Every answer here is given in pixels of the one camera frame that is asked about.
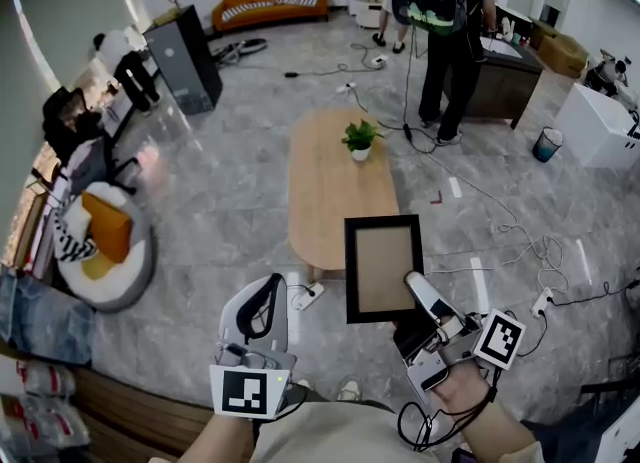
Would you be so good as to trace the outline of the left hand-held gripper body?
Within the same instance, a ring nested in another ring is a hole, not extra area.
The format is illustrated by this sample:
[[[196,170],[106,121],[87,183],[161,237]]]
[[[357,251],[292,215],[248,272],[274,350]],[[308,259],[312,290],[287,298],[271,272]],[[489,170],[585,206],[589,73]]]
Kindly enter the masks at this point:
[[[279,413],[297,358],[290,353],[218,344],[209,366],[214,411],[223,416],[274,420]]]

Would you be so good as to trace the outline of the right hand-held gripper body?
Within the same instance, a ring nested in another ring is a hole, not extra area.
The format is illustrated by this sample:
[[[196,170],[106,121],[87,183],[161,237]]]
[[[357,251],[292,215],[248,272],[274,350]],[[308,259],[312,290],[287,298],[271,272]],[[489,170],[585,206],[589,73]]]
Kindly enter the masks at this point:
[[[449,370],[479,359],[496,370],[508,370],[525,334],[524,324],[493,309],[487,315],[452,314],[425,336],[404,357],[407,378],[418,395],[444,382]]]

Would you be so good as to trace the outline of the black picture frame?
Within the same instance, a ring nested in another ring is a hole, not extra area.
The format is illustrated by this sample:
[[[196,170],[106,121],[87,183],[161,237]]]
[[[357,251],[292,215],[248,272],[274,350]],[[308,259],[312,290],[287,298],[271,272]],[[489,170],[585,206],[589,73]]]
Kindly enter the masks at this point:
[[[346,322],[399,322],[414,313],[408,273],[424,271],[419,216],[344,220]]]

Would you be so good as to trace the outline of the person's left forearm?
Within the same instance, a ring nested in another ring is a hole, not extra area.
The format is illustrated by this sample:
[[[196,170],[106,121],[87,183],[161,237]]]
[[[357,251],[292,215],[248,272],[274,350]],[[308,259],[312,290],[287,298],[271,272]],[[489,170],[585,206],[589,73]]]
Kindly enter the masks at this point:
[[[178,463],[247,463],[253,449],[249,420],[214,414]]]

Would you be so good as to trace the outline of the person's right forearm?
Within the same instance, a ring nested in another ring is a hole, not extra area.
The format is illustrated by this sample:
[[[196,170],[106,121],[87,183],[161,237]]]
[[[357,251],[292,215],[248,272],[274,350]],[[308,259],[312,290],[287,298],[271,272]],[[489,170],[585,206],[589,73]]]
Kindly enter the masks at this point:
[[[535,448],[533,434],[496,400],[486,397],[461,414],[450,413],[480,463],[508,461],[524,449]]]

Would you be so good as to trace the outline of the wooden coffee table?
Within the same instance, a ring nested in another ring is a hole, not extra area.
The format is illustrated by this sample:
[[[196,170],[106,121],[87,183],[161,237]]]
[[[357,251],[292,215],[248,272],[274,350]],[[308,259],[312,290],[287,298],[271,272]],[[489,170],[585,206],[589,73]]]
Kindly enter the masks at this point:
[[[312,109],[290,131],[288,240],[307,281],[345,269],[344,220],[400,213],[385,140],[355,160],[342,143],[349,124],[378,125],[359,107]]]

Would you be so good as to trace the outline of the person's right hand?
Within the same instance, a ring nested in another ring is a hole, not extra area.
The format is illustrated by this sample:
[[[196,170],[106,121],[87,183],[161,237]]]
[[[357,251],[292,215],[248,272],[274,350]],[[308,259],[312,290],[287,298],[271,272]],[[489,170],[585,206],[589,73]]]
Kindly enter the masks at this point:
[[[486,397],[490,386],[474,360],[458,363],[448,371],[447,378],[432,389],[448,413],[461,414]]]

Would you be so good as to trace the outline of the person's dark trousers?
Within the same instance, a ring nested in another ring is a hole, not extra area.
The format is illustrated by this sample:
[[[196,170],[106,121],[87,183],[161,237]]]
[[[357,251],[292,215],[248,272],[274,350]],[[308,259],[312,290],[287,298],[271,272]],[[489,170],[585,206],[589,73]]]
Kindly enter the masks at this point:
[[[337,399],[327,399],[315,390],[307,390],[303,387],[297,386],[296,383],[291,385],[289,389],[285,392],[284,399],[286,400],[288,405],[297,404],[299,402],[308,402],[308,403],[322,403],[322,402],[337,402]],[[344,402],[351,403],[361,406],[367,406],[376,408],[382,411],[394,413],[387,405],[370,399],[364,399],[357,402]]]

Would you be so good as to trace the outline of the person's right shoe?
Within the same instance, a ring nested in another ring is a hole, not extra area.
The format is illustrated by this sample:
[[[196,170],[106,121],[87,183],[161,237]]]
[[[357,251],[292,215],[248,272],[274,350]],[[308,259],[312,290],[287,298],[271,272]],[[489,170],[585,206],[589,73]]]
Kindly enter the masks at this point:
[[[338,401],[357,402],[362,398],[360,380],[356,376],[346,376],[340,386],[337,396]]]

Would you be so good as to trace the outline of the person's beige shirt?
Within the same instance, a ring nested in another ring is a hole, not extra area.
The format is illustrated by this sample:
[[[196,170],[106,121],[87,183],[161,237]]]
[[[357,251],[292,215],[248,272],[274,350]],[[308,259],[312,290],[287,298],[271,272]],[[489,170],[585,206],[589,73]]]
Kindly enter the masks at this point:
[[[396,421],[369,405],[305,403],[260,428],[250,463],[439,463],[402,441]]]

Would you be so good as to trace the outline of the round grey white pouf chair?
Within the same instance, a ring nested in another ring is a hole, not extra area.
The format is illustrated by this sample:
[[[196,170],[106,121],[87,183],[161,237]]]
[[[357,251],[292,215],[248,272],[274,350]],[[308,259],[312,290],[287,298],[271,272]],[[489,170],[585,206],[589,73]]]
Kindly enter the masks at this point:
[[[94,182],[79,195],[67,199],[58,208],[70,234],[79,242],[89,235],[91,215],[82,206],[82,193],[91,193],[126,212],[132,220],[130,248],[127,258],[101,280],[87,278],[82,261],[60,262],[58,270],[71,292],[101,311],[119,311],[144,292],[151,279],[154,264],[154,243],[148,218],[134,203],[130,194],[106,182]]]

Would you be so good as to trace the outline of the brown wooden bench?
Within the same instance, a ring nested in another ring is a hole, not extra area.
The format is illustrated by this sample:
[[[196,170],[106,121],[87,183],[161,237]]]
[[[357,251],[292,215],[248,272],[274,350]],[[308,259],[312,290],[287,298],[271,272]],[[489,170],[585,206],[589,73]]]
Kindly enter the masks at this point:
[[[89,431],[97,463],[175,462],[213,416],[209,408],[172,400],[86,368],[73,371],[72,405]]]

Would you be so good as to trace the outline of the black metal stand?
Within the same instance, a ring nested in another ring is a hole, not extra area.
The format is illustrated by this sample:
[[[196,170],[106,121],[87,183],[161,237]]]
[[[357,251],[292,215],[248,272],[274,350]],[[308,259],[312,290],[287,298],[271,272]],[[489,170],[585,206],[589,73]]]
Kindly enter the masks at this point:
[[[623,397],[627,391],[640,391],[640,349],[609,358],[605,381],[580,388],[581,395],[593,395],[597,399],[608,393]]]

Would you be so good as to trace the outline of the yellow cushion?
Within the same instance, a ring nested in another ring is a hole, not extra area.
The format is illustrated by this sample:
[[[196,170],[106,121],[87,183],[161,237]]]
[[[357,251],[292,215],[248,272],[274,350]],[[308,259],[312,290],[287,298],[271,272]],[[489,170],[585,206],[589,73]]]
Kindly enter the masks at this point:
[[[84,275],[91,280],[101,280],[114,266],[115,263],[100,252],[81,262]]]

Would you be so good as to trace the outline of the orange cushion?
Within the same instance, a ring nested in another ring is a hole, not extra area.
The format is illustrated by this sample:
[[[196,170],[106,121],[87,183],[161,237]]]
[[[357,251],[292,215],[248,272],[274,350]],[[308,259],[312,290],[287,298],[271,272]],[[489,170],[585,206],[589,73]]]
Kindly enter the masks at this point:
[[[98,250],[114,263],[126,260],[130,248],[130,216],[99,197],[83,192],[82,206],[91,215],[89,235]]]

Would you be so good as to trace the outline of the green potted plant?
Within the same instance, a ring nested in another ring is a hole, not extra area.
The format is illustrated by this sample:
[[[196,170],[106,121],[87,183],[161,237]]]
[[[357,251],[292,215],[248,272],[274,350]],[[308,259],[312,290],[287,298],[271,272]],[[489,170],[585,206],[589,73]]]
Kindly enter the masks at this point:
[[[363,162],[369,157],[373,142],[383,138],[378,127],[361,119],[360,124],[350,123],[345,129],[341,143],[347,147],[354,161]]]

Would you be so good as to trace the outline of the black white striped cushion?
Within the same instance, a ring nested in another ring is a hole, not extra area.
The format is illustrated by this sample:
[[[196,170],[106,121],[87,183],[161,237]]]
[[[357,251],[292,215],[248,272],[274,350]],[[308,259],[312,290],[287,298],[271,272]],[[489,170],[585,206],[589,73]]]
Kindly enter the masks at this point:
[[[77,241],[68,231],[67,224],[63,221],[60,209],[52,211],[54,227],[54,255],[60,262],[85,261],[98,253],[98,248],[91,238]]]

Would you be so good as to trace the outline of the blue denim cloth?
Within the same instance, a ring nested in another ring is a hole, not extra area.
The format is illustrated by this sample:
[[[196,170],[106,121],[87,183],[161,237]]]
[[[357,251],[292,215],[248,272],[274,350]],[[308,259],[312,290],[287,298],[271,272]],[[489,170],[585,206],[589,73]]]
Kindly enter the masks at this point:
[[[0,339],[18,351],[72,365],[92,359],[95,310],[0,265]]]

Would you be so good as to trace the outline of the black office chair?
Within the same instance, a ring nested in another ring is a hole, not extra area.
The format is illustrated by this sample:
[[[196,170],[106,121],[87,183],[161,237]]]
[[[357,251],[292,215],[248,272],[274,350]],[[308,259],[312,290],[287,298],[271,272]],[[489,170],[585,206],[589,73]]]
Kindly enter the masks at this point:
[[[139,161],[136,157],[131,157],[126,161],[119,162],[114,157],[114,149],[116,146],[115,140],[105,133],[102,137],[103,142],[103,154],[106,166],[105,181],[112,185],[121,188],[130,195],[136,193],[137,188],[129,185],[125,185],[117,180],[117,177],[126,170],[129,165],[139,165]]]

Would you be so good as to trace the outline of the teal waste bin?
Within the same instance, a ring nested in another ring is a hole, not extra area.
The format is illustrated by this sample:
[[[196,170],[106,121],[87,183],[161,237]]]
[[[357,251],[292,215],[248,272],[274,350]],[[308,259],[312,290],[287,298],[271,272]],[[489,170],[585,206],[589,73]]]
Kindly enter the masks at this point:
[[[563,145],[563,133],[545,126],[532,148],[533,156],[541,163],[547,163]]]

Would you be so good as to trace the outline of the pile of red-printed plastic packets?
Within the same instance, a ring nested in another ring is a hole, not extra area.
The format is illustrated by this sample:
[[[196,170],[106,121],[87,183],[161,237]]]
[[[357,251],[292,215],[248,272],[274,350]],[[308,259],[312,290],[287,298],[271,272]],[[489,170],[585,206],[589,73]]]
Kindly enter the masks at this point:
[[[76,383],[62,366],[0,355],[0,455],[31,458],[90,443],[71,405]]]

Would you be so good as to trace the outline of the dark wooden desk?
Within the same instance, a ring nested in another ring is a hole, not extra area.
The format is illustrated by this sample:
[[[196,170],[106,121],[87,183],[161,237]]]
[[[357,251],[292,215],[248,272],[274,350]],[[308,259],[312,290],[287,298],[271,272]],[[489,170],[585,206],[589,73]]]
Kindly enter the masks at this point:
[[[485,60],[464,119],[507,120],[515,129],[544,70],[528,47],[482,37]]]

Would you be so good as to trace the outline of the white long desk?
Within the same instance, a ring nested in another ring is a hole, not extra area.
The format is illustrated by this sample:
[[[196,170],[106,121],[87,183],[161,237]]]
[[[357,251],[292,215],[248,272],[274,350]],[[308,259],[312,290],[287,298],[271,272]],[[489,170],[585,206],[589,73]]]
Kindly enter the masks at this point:
[[[159,75],[159,69],[152,57],[143,61],[145,70],[156,79]],[[135,86],[142,91],[142,87],[139,82],[128,72],[128,76],[133,81]],[[135,106],[127,96],[126,92],[118,86],[115,96],[110,96],[107,100],[99,106],[101,108],[101,123],[106,133],[112,138],[119,137],[119,134],[124,130],[126,122],[128,122],[132,113],[136,111]]]

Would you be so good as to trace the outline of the dark grey tall cabinet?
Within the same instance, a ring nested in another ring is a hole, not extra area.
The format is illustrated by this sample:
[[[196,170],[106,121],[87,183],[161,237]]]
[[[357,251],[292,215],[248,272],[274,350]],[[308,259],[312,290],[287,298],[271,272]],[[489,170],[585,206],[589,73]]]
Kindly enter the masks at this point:
[[[213,111],[223,84],[195,7],[152,24],[143,37],[180,110],[188,116]]]

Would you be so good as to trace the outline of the cardboard box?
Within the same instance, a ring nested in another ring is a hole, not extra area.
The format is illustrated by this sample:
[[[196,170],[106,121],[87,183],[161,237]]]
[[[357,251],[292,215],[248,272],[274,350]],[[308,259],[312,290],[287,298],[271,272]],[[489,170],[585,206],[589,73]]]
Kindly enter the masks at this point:
[[[545,35],[538,56],[555,73],[577,79],[588,63],[588,52],[572,37]]]

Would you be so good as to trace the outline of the black white machine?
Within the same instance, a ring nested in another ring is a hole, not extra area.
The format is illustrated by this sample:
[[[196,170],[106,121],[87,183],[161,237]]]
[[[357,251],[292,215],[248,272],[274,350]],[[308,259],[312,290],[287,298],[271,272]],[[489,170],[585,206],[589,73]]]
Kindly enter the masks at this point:
[[[632,64],[629,57],[618,59],[608,51],[601,49],[602,60],[587,71],[583,85],[603,92],[607,97],[618,94],[618,84],[628,87],[627,67]]]

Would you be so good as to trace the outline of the white round side table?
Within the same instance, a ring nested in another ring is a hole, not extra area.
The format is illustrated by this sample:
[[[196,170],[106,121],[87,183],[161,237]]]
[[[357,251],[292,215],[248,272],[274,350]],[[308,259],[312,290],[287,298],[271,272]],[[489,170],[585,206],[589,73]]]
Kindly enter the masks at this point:
[[[365,29],[378,29],[384,0],[349,0],[349,14],[356,24]]]

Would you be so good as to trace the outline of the orange sofa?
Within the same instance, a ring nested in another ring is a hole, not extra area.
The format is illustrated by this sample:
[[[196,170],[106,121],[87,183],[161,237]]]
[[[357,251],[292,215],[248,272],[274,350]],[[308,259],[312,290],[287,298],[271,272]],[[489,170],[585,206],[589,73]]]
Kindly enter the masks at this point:
[[[261,24],[328,19],[329,0],[221,0],[211,13],[215,33]]]

